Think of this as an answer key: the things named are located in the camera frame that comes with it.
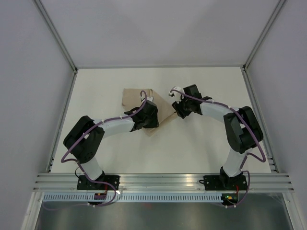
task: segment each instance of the white wall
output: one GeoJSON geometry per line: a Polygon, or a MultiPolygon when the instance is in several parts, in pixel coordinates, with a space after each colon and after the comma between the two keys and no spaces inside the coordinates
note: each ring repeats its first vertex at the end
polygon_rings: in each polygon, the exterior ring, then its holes
{"type": "Polygon", "coordinates": [[[0,3],[0,226],[20,229],[72,70],[31,0],[0,3]]]}
{"type": "Polygon", "coordinates": [[[81,67],[244,64],[278,0],[42,0],[81,67]]]}
{"type": "Polygon", "coordinates": [[[274,156],[307,218],[307,1],[287,1],[249,68],[274,156]]]}

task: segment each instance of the cable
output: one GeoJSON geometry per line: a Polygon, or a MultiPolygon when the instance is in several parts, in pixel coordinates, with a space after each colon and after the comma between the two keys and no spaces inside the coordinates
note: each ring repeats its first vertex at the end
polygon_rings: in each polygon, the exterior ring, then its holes
{"type": "Polygon", "coordinates": [[[75,170],[75,175],[76,175],[76,177],[78,177],[78,179],[79,179],[79,176],[77,175],[77,169],[78,169],[79,167],[77,167],[76,168],[76,170],[75,170]]]}
{"type": "MultiPolygon", "coordinates": [[[[140,92],[140,96],[142,97],[142,93],[144,93],[144,95],[145,95],[145,97],[144,97],[144,100],[143,100],[143,102],[142,102],[142,104],[141,104],[141,106],[139,107],[139,109],[136,111],[136,112],[134,112],[133,114],[130,114],[130,115],[127,115],[127,116],[120,116],[120,117],[113,117],[113,118],[109,118],[109,119],[106,119],[106,120],[104,120],[104,123],[105,122],[109,122],[109,121],[115,121],[115,120],[122,120],[122,119],[127,119],[127,118],[129,118],[129,117],[132,117],[132,116],[134,116],[134,115],[136,115],[139,111],[141,111],[143,108],[144,108],[144,106],[145,106],[145,104],[146,104],[146,102],[147,102],[147,94],[146,94],[146,92],[144,91],[144,90],[142,90],[141,92],[140,92]]],[[[74,162],[76,162],[77,164],[78,164],[78,166],[79,166],[79,168],[81,169],[81,171],[84,173],[84,175],[85,175],[85,177],[90,181],[90,182],[92,182],[92,183],[96,183],[96,184],[105,184],[105,185],[109,185],[113,190],[114,190],[114,196],[112,197],[112,199],[110,200],[110,201],[108,201],[107,203],[105,203],[105,204],[99,204],[99,205],[95,205],[95,206],[98,206],[98,207],[103,207],[103,206],[107,206],[107,205],[110,205],[111,203],[112,203],[112,201],[115,199],[115,197],[116,197],[116,188],[112,185],[112,184],[110,184],[110,183],[108,183],[108,182],[103,182],[103,181],[94,181],[94,180],[92,180],[89,176],[88,176],[88,174],[85,172],[85,170],[84,170],[84,168],[81,166],[81,164],[78,162],[78,160],[76,160],[76,159],[73,159],[73,158],[70,158],[70,159],[65,159],[67,156],[68,156],[68,154],[73,150],[73,148],[75,148],[76,147],[76,145],[77,144],[79,144],[79,142],[81,141],[81,140],[83,140],[83,138],[87,135],[87,134],[89,134],[94,128],[96,128],[97,126],[99,126],[99,125],[101,125],[103,123],[103,121],[100,121],[100,122],[98,122],[97,124],[95,124],[94,126],[92,126],[91,128],[89,128],[85,133],[83,133],[83,135],[67,150],[67,152],[64,154],[64,156],[62,157],[62,159],[61,159],[61,163],[65,163],[65,162],[68,162],[68,161],[74,161],[74,162]]]]}
{"type": "Polygon", "coordinates": [[[196,101],[199,101],[199,102],[203,102],[203,103],[208,103],[208,104],[217,104],[217,105],[220,105],[222,107],[225,107],[225,108],[228,108],[229,110],[231,110],[232,112],[234,112],[236,114],[236,116],[239,118],[239,120],[241,121],[241,123],[246,127],[246,129],[248,130],[248,132],[250,133],[251,137],[253,138],[254,142],[256,143],[260,153],[261,153],[261,156],[262,156],[262,159],[258,156],[256,156],[255,154],[251,153],[251,152],[248,152],[246,155],[251,155],[253,156],[254,158],[256,158],[257,160],[259,160],[260,162],[264,163],[266,161],[266,157],[265,157],[265,154],[262,150],[262,147],[260,146],[259,144],[259,141],[257,140],[255,134],[253,133],[253,131],[250,129],[250,127],[248,126],[248,124],[243,120],[243,118],[240,116],[240,114],[235,110],[233,109],[232,107],[224,104],[224,103],[220,103],[220,102],[213,102],[213,101],[205,101],[205,100],[202,100],[202,99],[199,99],[199,98],[196,98],[196,97],[192,97],[190,95],[187,95],[183,92],[180,92],[178,90],[174,90],[172,89],[170,92],[178,92],[180,93],[181,95],[185,96],[185,97],[188,97],[188,98],[191,98],[191,99],[194,99],[196,101]]]}
{"type": "MultiPolygon", "coordinates": [[[[109,118],[109,119],[106,119],[104,120],[104,123],[105,122],[109,122],[109,121],[115,121],[115,120],[121,120],[121,119],[127,119],[129,117],[132,117],[134,115],[136,115],[139,111],[141,111],[145,104],[146,104],[146,101],[147,101],[147,94],[144,90],[141,91],[140,95],[142,96],[142,93],[144,93],[145,95],[145,98],[143,100],[143,103],[141,104],[140,108],[133,114],[130,114],[130,115],[127,115],[127,116],[123,116],[123,117],[113,117],[113,118],[109,118]]],[[[98,122],[97,124],[95,124],[94,126],[92,126],[91,128],[89,128],[85,133],[83,133],[83,135],[67,150],[67,152],[64,154],[64,156],[62,157],[61,159],[61,163],[65,163],[65,162],[68,162],[68,161],[75,161],[75,162],[78,162],[76,159],[65,159],[68,154],[76,147],[77,144],[79,144],[79,142],[81,140],[83,140],[83,138],[89,134],[94,128],[96,128],[97,126],[101,125],[102,124],[102,121],[98,122]]]]}
{"type": "MultiPolygon", "coordinates": [[[[256,158],[257,160],[259,160],[259,161],[262,162],[262,163],[264,163],[264,162],[266,161],[265,154],[264,154],[264,152],[263,152],[263,150],[262,150],[262,147],[260,146],[259,141],[257,140],[255,134],[253,133],[253,131],[252,131],[252,130],[250,129],[250,127],[248,126],[248,124],[243,120],[243,118],[240,116],[240,114],[239,114],[235,109],[233,109],[232,107],[230,107],[230,106],[228,106],[228,105],[226,105],[226,104],[224,104],[224,103],[214,102],[214,101],[205,101],[205,100],[202,100],[202,99],[199,99],[199,98],[196,98],[196,97],[192,97],[192,96],[190,96],[190,95],[187,95],[187,94],[185,94],[185,93],[183,93],[183,92],[180,92],[180,91],[178,91],[178,90],[175,90],[175,89],[171,89],[170,92],[178,92],[178,93],[180,93],[181,95],[183,95],[183,96],[185,96],[185,97],[194,99],[194,100],[199,101],[199,102],[208,103],[208,104],[217,104],[217,105],[223,106],[223,107],[225,107],[225,108],[228,108],[229,110],[231,110],[232,112],[234,112],[234,113],[236,114],[236,116],[239,118],[239,120],[241,121],[241,123],[246,127],[246,129],[248,130],[248,132],[249,132],[250,135],[252,136],[252,138],[253,138],[254,142],[256,143],[256,145],[257,145],[257,147],[258,147],[258,149],[259,149],[259,151],[260,151],[260,153],[261,153],[261,156],[262,156],[262,159],[261,159],[260,157],[256,156],[255,154],[253,154],[253,153],[251,153],[251,152],[248,152],[248,153],[246,154],[245,158],[243,159],[242,164],[240,165],[240,169],[242,169],[244,163],[245,163],[246,160],[247,160],[247,156],[248,156],[248,155],[253,156],[254,158],[256,158]]],[[[242,199],[241,199],[239,202],[237,202],[237,204],[231,205],[231,206],[225,206],[226,208],[228,208],[228,207],[236,207],[236,206],[238,206],[239,204],[241,204],[242,201],[245,199],[245,197],[246,197],[248,191],[249,191],[249,186],[250,186],[250,174],[249,174],[249,171],[248,171],[248,170],[244,170],[244,171],[242,171],[242,172],[248,174],[248,187],[247,187],[247,189],[246,189],[246,192],[244,193],[244,196],[242,197],[242,199]]]]}

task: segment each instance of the cloth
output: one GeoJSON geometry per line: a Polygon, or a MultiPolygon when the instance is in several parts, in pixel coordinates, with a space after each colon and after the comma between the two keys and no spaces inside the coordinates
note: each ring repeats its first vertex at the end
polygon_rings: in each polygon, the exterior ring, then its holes
{"type": "Polygon", "coordinates": [[[178,115],[172,105],[167,103],[159,94],[157,94],[157,92],[152,89],[124,89],[122,106],[126,111],[129,111],[135,107],[140,107],[142,103],[140,99],[141,90],[144,90],[147,93],[147,97],[153,97],[153,103],[155,103],[158,108],[159,127],[142,129],[148,136],[151,136],[162,126],[178,117],[178,115]]]}

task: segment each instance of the purple cable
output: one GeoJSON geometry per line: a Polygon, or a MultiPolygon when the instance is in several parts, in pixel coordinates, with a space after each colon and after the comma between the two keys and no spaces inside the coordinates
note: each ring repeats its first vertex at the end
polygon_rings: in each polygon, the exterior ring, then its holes
{"type": "MultiPolygon", "coordinates": [[[[113,117],[113,118],[109,118],[109,119],[106,119],[104,120],[104,122],[108,122],[108,121],[115,121],[115,120],[121,120],[121,119],[127,119],[129,117],[132,117],[134,115],[136,115],[139,111],[141,111],[145,104],[146,104],[146,101],[147,101],[147,94],[144,90],[141,91],[141,96],[142,96],[142,93],[145,94],[145,98],[144,98],[144,101],[142,103],[142,105],[140,106],[140,108],[133,114],[131,115],[127,115],[127,116],[123,116],[122,118],[121,117],[113,117]]],[[[77,144],[79,144],[79,142],[87,135],[89,134],[94,128],[96,128],[97,126],[101,125],[103,122],[100,121],[98,122],[97,124],[95,124],[94,126],[92,126],[91,128],[89,128],[85,133],[83,133],[83,135],[67,150],[67,152],[64,154],[64,156],[62,157],[61,159],[61,163],[65,163],[65,162],[68,162],[68,161],[75,161],[75,162],[78,162],[76,159],[65,159],[68,154],[73,150],[73,148],[76,147],[77,144]]]]}
{"type": "MultiPolygon", "coordinates": [[[[259,160],[259,161],[262,162],[262,163],[264,163],[264,162],[266,161],[265,154],[264,154],[264,152],[263,152],[263,150],[262,150],[262,148],[261,148],[261,146],[260,146],[260,144],[259,144],[259,141],[257,140],[255,134],[253,133],[253,131],[252,131],[252,130],[250,129],[250,127],[248,126],[248,124],[243,120],[243,118],[240,116],[240,114],[239,114],[235,109],[229,107],[228,105],[226,105],[226,104],[224,104],[224,103],[212,102],[212,101],[211,101],[211,102],[210,102],[210,101],[205,101],[205,100],[202,100],[202,99],[199,99],[199,98],[196,98],[196,97],[192,97],[192,96],[190,96],[190,95],[187,95],[187,94],[185,94],[185,93],[183,93],[183,92],[180,92],[180,91],[178,91],[178,90],[172,89],[170,92],[178,92],[178,93],[180,93],[181,95],[183,95],[183,96],[185,96],[185,97],[194,99],[194,100],[199,101],[199,102],[208,103],[208,104],[217,104],[217,105],[223,106],[223,107],[225,107],[225,108],[228,108],[229,110],[231,110],[232,112],[234,112],[234,113],[236,114],[236,116],[240,119],[240,121],[242,122],[242,124],[246,127],[246,129],[248,130],[248,132],[249,132],[250,135],[252,136],[252,138],[253,138],[254,142],[256,143],[256,145],[257,145],[257,147],[258,147],[258,149],[259,149],[259,151],[260,151],[260,153],[261,153],[261,156],[262,156],[262,159],[261,159],[260,157],[256,156],[255,154],[253,154],[253,153],[251,153],[251,152],[248,152],[248,153],[246,154],[246,156],[244,157],[244,159],[243,159],[241,165],[240,165],[240,169],[242,169],[243,165],[245,164],[248,155],[253,156],[254,158],[256,158],[257,160],[259,160]]],[[[242,171],[242,172],[248,174],[248,187],[247,187],[247,189],[246,189],[246,192],[245,192],[244,196],[242,197],[242,199],[241,199],[237,204],[227,206],[227,208],[228,208],[228,207],[235,207],[235,206],[241,204],[242,201],[245,199],[246,195],[248,194],[249,186],[250,186],[250,174],[249,174],[249,171],[248,171],[248,170],[244,170],[244,171],[242,171]]]]}
{"type": "Polygon", "coordinates": [[[211,101],[205,101],[205,100],[202,100],[202,99],[199,99],[199,98],[196,98],[196,97],[192,97],[190,95],[187,95],[183,92],[180,92],[178,90],[174,90],[172,89],[171,92],[178,92],[180,94],[182,94],[183,96],[185,97],[188,97],[188,98],[191,98],[191,99],[194,99],[196,101],[199,101],[199,102],[203,102],[203,103],[208,103],[208,104],[217,104],[217,105],[220,105],[220,106],[223,106],[225,108],[228,108],[229,110],[231,110],[232,112],[234,112],[236,114],[236,116],[240,119],[240,121],[242,122],[242,124],[246,127],[246,129],[248,130],[248,132],[250,133],[251,137],[253,138],[254,142],[256,143],[260,153],[261,153],[261,156],[262,156],[262,159],[258,156],[256,156],[255,154],[251,153],[251,152],[248,152],[246,155],[251,155],[253,156],[254,158],[256,158],[257,160],[259,160],[260,162],[264,163],[266,161],[266,158],[265,158],[265,154],[259,144],[259,141],[257,140],[255,134],[253,133],[253,131],[250,129],[250,127],[248,126],[248,124],[243,120],[243,118],[240,116],[240,114],[233,108],[229,107],[228,105],[226,104],[223,104],[223,103],[220,103],[220,102],[211,102],[211,101]]]}
{"type": "MultiPolygon", "coordinates": [[[[109,118],[109,119],[104,120],[104,122],[115,121],[115,120],[121,120],[121,119],[127,119],[127,118],[129,118],[129,117],[132,117],[132,116],[136,115],[139,111],[141,111],[141,110],[144,108],[144,106],[145,106],[145,104],[146,104],[146,101],[147,101],[147,94],[146,94],[146,92],[145,92],[144,90],[142,90],[141,93],[140,93],[141,96],[142,96],[142,93],[144,93],[145,98],[144,98],[144,101],[143,101],[143,103],[141,104],[140,108],[139,108],[137,111],[135,111],[135,112],[134,112],[133,114],[131,114],[131,115],[127,115],[127,116],[123,116],[123,117],[113,117],[113,118],[109,118]]],[[[94,126],[92,126],[91,128],[89,128],[85,133],[83,133],[83,135],[82,135],[82,136],[81,136],[81,137],[80,137],[80,138],[79,138],[79,139],[68,149],[68,151],[64,154],[64,156],[63,156],[62,159],[61,159],[61,162],[62,162],[62,163],[65,163],[65,162],[68,162],[68,161],[77,162],[79,168],[82,170],[82,172],[84,172],[85,177],[86,177],[90,182],[96,183],[96,184],[106,184],[106,185],[109,185],[109,186],[114,190],[114,196],[113,196],[113,198],[112,198],[110,201],[108,201],[107,203],[105,203],[105,204],[96,205],[96,206],[99,206],[99,207],[107,206],[107,205],[109,205],[109,204],[112,203],[112,201],[113,201],[113,200],[115,199],[115,197],[116,197],[116,188],[115,188],[113,185],[111,185],[110,183],[108,183],[108,182],[94,181],[94,180],[92,180],[92,179],[88,176],[88,174],[84,171],[84,169],[83,169],[83,167],[81,166],[81,164],[80,164],[76,159],[73,159],[73,158],[71,158],[71,159],[65,159],[65,158],[66,158],[67,155],[73,150],[73,148],[75,148],[76,145],[79,144],[79,142],[80,142],[87,134],[89,134],[94,128],[96,128],[97,126],[101,125],[102,123],[103,123],[102,121],[98,122],[97,124],[95,124],[94,126]]]]}

